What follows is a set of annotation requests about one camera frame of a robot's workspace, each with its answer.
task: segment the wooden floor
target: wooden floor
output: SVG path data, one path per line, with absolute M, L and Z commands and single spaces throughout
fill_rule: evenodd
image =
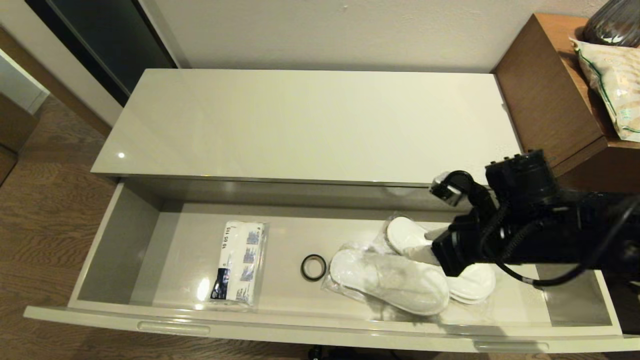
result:
M 104 141 L 101 135 L 55 99 L 48 99 L 38 114 L 38 127 L 0 186 L 0 359 L 307 358 L 309 345 L 164 336 L 23 318 L 27 305 L 66 305 L 115 188 L 89 173 Z M 391 359 L 386 350 L 358 351 Z M 402 360 L 640 358 L 630 353 L 397 354 Z

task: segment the dark glass vase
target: dark glass vase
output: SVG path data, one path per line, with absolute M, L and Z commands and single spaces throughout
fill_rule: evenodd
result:
M 592 44 L 640 45 L 640 0 L 609 0 L 587 21 L 582 32 Z

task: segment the slipper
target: slipper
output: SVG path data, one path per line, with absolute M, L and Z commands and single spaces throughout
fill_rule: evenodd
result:
M 427 231 L 409 218 L 397 217 L 387 226 L 386 241 L 391 249 L 416 261 L 437 263 L 431 252 Z M 495 272 L 489 264 L 469 265 L 457 277 L 447 277 L 451 297 L 465 304 L 477 304 L 495 289 Z
M 416 315 L 433 315 L 449 304 L 446 276 L 437 266 L 401 256 L 340 250 L 329 266 L 331 278 Z

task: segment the white drawer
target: white drawer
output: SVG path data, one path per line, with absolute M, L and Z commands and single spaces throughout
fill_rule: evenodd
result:
M 367 209 L 303 208 L 282 206 L 296 204 L 294 197 L 280 202 L 262 198 L 260 191 L 250 191 L 253 186 L 271 185 L 175 179 L 121 182 L 68 307 L 30 306 L 25 316 L 130 331 L 354 347 L 454 352 L 640 350 L 639 338 L 621 333 L 598 271 L 547 291 L 499 277 L 482 311 L 452 302 L 440 316 L 375 320 L 378 313 L 366 304 L 323 291 L 320 282 L 304 280 L 300 262 L 313 253 L 329 260 L 345 241 L 374 238 L 391 214 L 384 208 L 401 205 L 406 197 L 375 186 L 369 190 L 356 186 L 352 194 L 331 198 L 318 189 L 305 195 L 300 190 L 303 185 L 273 185 L 288 186 L 305 204 L 348 205 L 350 197 L 369 199 Z M 441 227 L 456 215 L 404 205 L 411 209 L 407 214 L 427 227 Z M 207 305 L 223 227 L 229 220 L 270 224 L 254 312 L 217 311 Z M 548 270 L 524 266 L 520 271 L 536 275 Z

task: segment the o-ring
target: o-ring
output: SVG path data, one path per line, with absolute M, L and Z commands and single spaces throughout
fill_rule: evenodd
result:
M 307 271 L 305 270 L 305 265 L 307 264 L 307 261 L 310 261 L 310 260 L 318 260 L 320 264 L 322 264 L 322 272 L 320 273 L 320 275 L 316 277 L 312 277 L 312 276 L 309 276 L 309 274 L 307 274 Z M 302 265 L 300 265 L 300 273 L 302 273 L 302 276 L 309 281 L 318 281 L 322 279 L 323 276 L 326 274 L 326 261 L 322 256 L 318 254 L 311 254 L 302 261 Z

